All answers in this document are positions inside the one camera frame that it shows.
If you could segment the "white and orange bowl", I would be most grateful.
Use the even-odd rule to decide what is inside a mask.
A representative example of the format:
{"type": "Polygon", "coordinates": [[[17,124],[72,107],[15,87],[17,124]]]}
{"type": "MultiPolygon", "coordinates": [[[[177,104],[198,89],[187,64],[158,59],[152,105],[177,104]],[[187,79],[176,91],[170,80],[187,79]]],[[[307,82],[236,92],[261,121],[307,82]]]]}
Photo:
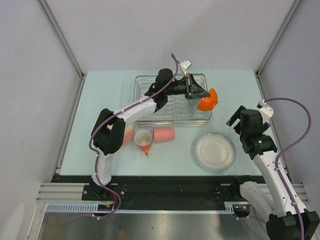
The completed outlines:
{"type": "Polygon", "coordinates": [[[209,97],[204,97],[200,100],[196,109],[202,112],[212,111],[218,104],[218,94],[214,88],[211,88],[208,93],[210,94],[209,97]]]}

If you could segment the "metal wire dish rack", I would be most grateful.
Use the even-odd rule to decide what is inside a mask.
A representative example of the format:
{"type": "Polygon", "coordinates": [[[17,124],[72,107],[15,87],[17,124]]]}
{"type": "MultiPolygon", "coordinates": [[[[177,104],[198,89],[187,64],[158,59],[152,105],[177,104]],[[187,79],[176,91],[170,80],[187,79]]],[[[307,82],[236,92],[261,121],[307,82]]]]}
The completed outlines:
{"type": "MultiPolygon", "coordinates": [[[[203,73],[193,73],[193,76],[197,84],[206,91],[209,90],[203,73]]],[[[143,97],[155,80],[156,75],[136,76],[133,101],[143,97]]],[[[212,111],[199,111],[198,103],[197,100],[185,99],[184,95],[170,95],[162,109],[141,117],[135,122],[139,127],[204,126],[212,118],[212,111]]]]}

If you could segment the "pink plastic cup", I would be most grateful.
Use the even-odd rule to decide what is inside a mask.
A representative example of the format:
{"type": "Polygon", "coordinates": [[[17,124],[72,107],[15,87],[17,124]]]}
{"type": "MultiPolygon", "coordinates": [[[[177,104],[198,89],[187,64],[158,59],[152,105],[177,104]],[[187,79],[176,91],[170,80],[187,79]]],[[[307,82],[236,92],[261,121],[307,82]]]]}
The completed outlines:
{"type": "Polygon", "coordinates": [[[173,128],[155,127],[153,137],[155,143],[169,142],[175,139],[176,133],[173,128]]]}

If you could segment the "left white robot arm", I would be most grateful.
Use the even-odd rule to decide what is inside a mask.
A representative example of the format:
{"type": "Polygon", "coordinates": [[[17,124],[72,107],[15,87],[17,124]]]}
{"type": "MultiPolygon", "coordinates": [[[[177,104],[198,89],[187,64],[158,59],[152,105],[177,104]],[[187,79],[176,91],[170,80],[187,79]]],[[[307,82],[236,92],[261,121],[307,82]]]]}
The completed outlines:
{"type": "Polygon", "coordinates": [[[126,127],[162,109],[168,97],[183,95],[188,101],[209,98],[211,94],[202,88],[191,73],[181,79],[168,68],[159,70],[147,92],[134,103],[116,111],[103,109],[94,125],[89,148],[97,154],[92,179],[96,184],[93,194],[100,200],[110,196],[111,168],[114,154],[122,147],[126,127]]]}

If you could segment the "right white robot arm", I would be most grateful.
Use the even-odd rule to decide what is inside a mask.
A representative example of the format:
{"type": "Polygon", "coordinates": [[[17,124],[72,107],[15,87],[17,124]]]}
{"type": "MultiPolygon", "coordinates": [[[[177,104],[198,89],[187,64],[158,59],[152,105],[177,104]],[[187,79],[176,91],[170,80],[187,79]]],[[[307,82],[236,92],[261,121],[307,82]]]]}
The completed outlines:
{"type": "Polygon", "coordinates": [[[320,217],[316,211],[309,211],[298,196],[280,162],[275,142],[265,134],[273,113],[268,105],[257,110],[241,105],[227,121],[239,135],[244,152],[258,167],[269,190],[263,192],[253,177],[243,175],[233,179],[230,194],[237,201],[245,199],[251,204],[269,239],[310,240],[320,217]]]}

